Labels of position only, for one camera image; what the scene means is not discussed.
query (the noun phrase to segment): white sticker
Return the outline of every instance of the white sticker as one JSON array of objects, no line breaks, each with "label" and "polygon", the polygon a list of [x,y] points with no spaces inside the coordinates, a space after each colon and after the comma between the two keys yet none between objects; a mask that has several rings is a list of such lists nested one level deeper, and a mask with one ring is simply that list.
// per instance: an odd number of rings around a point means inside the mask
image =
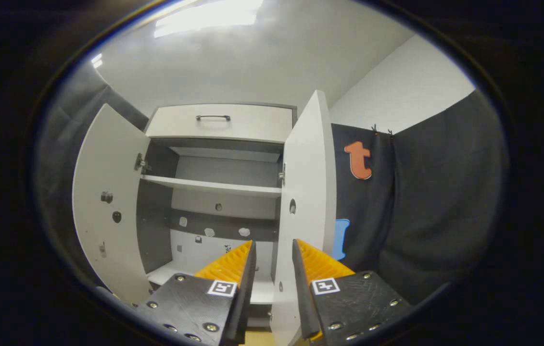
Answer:
[{"label": "white sticker", "polygon": [[223,297],[233,297],[235,294],[235,288],[237,283],[230,283],[228,281],[214,280],[212,286],[208,290],[208,294]]},{"label": "white sticker", "polygon": [[317,296],[320,294],[340,292],[338,284],[334,278],[312,280],[312,289],[314,290],[314,294]]},{"label": "white sticker", "polygon": [[240,228],[238,230],[238,232],[240,233],[241,236],[249,236],[250,235],[250,230],[248,228]]}]

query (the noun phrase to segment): white shelf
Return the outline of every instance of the white shelf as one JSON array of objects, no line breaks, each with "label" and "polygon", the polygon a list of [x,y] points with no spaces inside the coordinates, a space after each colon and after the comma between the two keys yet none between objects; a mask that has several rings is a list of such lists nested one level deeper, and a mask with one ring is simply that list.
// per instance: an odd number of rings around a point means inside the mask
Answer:
[{"label": "white shelf", "polygon": [[227,193],[229,195],[256,196],[266,198],[276,198],[280,197],[281,195],[281,188],[278,187],[200,182],[198,180],[157,177],[155,175],[142,175],[141,178],[144,180],[148,180],[149,182],[162,184],[181,190],[217,192]]},{"label": "white shelf", "polygon": [[[155,284],[162,285],[176,273],[194,275],[188,270],[182,270],[185,266],[176,261],[171,261],[166,265],[148,273],[148,280]],[[268,276],[254,275],[253,291],[250,296],[250,304],[272,304],[274,300],[274,283]]]}]

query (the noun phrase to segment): cabinet door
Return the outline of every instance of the cabinet door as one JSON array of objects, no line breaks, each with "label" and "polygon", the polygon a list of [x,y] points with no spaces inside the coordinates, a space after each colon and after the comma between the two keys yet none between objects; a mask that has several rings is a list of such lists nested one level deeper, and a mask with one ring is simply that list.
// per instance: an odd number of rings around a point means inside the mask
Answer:
[{"label": "cabinet door", "polygon": [[[136,206],[150,138],[105,104],[90,125],[73,178],[73,217],[81,247],[94,271],[120,300],[139,303],[151,288],[137,242]],[[110,203],[101,201],[111,193]]]},{"label": "cabinet door", "polygon": [[302,239],[331,255],[336,217],[336,166],[325,94],[316,90],[285,142],[274,302],[270,327],[278,346],[300,335],[292,242]]}]

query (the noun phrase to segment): cabinet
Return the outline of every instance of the cabinet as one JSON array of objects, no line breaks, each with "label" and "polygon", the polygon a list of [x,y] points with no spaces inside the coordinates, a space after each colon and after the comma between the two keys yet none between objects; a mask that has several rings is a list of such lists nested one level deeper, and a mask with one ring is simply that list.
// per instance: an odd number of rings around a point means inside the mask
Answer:
[{"label": "cabinet", "polygon": [[[151,143],[177,154],[175,176],[154,175],[154,166],[142,173]],[[171,261],[148,272],[137,237],[140,182],[172,191]],[[111,202],[101,201],[104,192]],[[272,305],[270,327],[285,345],[300,318],[291,242],[300,238],[331,254],[335,198],[329,113],[316,90],[296,122],[287,108],[269,105],[184,105],[158,108],[146,133],[104,105],[81,146],[72,200],[89,262],[127,303],[145,300],[151,283],[194,274],[257,241],[251,304]]]}]

